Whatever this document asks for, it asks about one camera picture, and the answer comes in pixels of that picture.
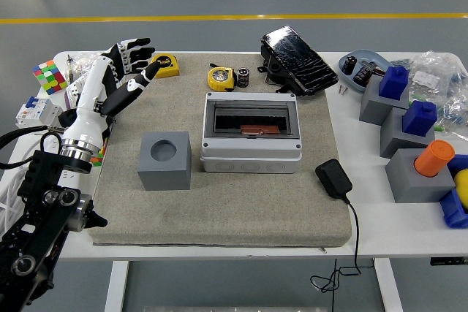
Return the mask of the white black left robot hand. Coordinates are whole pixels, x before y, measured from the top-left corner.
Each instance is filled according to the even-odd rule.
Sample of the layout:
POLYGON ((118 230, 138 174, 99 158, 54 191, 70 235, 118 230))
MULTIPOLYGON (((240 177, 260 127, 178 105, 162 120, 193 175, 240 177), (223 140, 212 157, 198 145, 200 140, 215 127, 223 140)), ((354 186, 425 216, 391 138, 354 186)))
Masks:
POLYGON ((62 137, 63 155, 92 157, 102 148, 107 120, 144 92, 160 69, 151 62, 149 38, 127 39, 102 52, 91 65, 75 110, 76 118, 62 137))

